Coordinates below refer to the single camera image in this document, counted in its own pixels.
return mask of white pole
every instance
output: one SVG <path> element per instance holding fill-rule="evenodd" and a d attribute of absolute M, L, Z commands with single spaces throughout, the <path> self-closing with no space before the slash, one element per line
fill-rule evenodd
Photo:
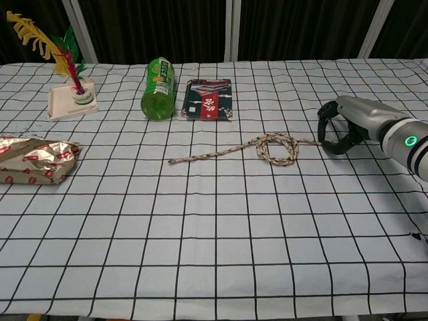
<path fill-rule="evenodd" d="M 62 4 L 64 5 L 67 17 L 72 25 L 83 59 L 85 59 L 85 62 L 88 64 L 97 64 L 98 59 L 95 54 L 94 45 L 89 36 L 89 31 L 86 27 L 78 0 L 62 0 Z"/>
<path fill-rule="evenodd" d="M 241 23 L 241 0 L 233 0 L 232 35 L 231 35 L 231 61 L 238 60 L 239 26 Z"/>
<path fill-rule="evenodd" d="M 226 0 L 226 23 L 225 23 L 225 62 L 230 62 L 230 45 L 232 37 L 232 15 L 233 0 Z"/>
<path fill-rule="evenodd" d="M 374 13 L 370 27 L 368 28 L 364 42 L 361 45 L 358 58 L 368 58 L 375 46 L 377 37 L 381 33 L 383 24 L 388 17 L 389 11 L 393 6 L 395 0 L 381 0 Z"/>

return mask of white tablecloth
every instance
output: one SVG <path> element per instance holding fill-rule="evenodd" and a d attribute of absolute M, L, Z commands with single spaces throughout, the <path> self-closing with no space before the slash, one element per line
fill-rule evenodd
<path fill-rule="evenodd" d="M 0 185 L 0 314 L 267 320 L 427 309 L 428 254 L 409 234 L 428 233 L 428 185 L 377 144 L 342 156 L 301 146 L 289 167 L 254 147 L 167 162 L 263 132 L 315 138 L 318 109 L 343 94 L 428 120 L 426 62 L 178 64 L 177 112 L 164 122 L 140 110 L 145 67 L 90 66 L 99 112 L 59 122 L 47 121 L 47 97 L 65 80 L 50 65 L 0 67 L 2 135 L 82 146 L 59 186 Z M 231 79 L 234 121 L 179 116 L 198 77 Z"/>

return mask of gold foil wrapper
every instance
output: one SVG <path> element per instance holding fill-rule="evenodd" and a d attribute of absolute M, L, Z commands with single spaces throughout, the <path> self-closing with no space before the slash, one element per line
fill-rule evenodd
<path fill-rule="evenodd" d="M 58 184 L 78 154 L 75 142 L 0 137 L 0 183 Z"/>

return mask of feather decoration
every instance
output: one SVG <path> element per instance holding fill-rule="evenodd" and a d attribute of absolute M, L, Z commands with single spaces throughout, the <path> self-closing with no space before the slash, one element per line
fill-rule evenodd
<path fill-rule="evenodd" d="M 71 76 L 66 59 L 61 55 L 58 47 L 39 29 L 34 25 L 34 22 L 28 18 L 21 18 L 18 13 L 8 11 L 6 14 L 7 20 L 15 23 L 13 29 L 18 34 L 18 38 L 22 41 L 23 45 L 27 45 L 29 40 L 33 40 L 33 51 L 36 50 L 37 44 L 39 53 L 43 59 L 50 59 L 53 57 L 56 65 L 53 68 L 54 72 L 60 76 Z"/>
<path fill-rule="evenodd" d="M 70 77 L 73 79 L 74 88 L 78 94 L 84 93 L 84 88 L 80 83 L 83 77 L 79 76 L 80 72 L 86 69 L 85 61 L 76 67 L 76 62 L 79 57 L 79 49 L 74 40 L 73 29 L 70 26 L 66 32 L 64 38 L 52 36 L 53 42 L 57 45 L 61 52 L 61 56 L 66 60 L 68 70 L 70 71 Z"/>

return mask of knotted rope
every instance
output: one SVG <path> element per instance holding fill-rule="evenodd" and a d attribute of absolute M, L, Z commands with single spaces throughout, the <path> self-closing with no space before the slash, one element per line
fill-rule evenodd
<path fill-rule="evenodd" d="M 283 145 L 289 152 L 290 154 L 289 157 L 277 158 L 277 157 L 270 156 L 267 150 L 269 142 L 277 142 L 278 144 Z M 231 152 L 235 152 L 237 150 L 244 149 L 249 145 L 255 144 L 255 151 L 257 152 L 257 155 L 259 155 L 260 157 L 263 157 L 265 160 L 267 160 L 271 164 L 278 165 L 278 166 L 287 166 L 287 165 L 294 164 L 294 162 L 296 161 L 297 155 L 299 153 L 300 143 L 311 144 L 311 145 L 321 145 L 321 143 L 317 142 L 316 140 L 309 140 L 305 138 L 296 139 L 294 137 L 288 136 L 287 134 L 284 134 L 283 132 L 269 132 L 267 134 L 248 140 L 247 142 L 244 142 L 242 145 L 235 146 L 226 150 L 222 150 L 220 152 L 210 152 L 208 154 L 195 155 L 195 156 L 184 157 L 184 158 L 173 158 L 173 159 L 170 159 L 168 163 L 178 164 L 183 162 L 197 161 L 199 159 L 207 159 L 207 158 L 212 158 L 216 156 L 222 156 L 222 155 L 229 154 Z"/>

